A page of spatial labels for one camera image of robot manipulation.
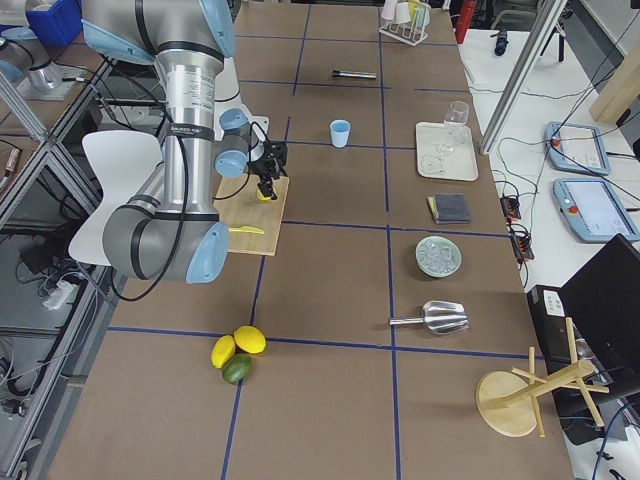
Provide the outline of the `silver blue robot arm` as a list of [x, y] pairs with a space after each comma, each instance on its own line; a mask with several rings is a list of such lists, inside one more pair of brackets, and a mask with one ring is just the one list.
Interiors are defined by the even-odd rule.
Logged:
[[162, 164], [108, 217], [107, 262], [141, 280], [215, 280], [229, 230], [213, 205], [213, 175], [258, 177], [274, 198], [287, 148], [269, 140], [242, 104], [236, 38], [224, 1], [87, 1], [86, 43], [96, 52], [155, 68], [166, 97]]
[[13, 27], [1, 33], [1, 73], [13, 84], [27, 79], [32, 88], [42, 93], [63, 84], [62, 70], [27, 27]]

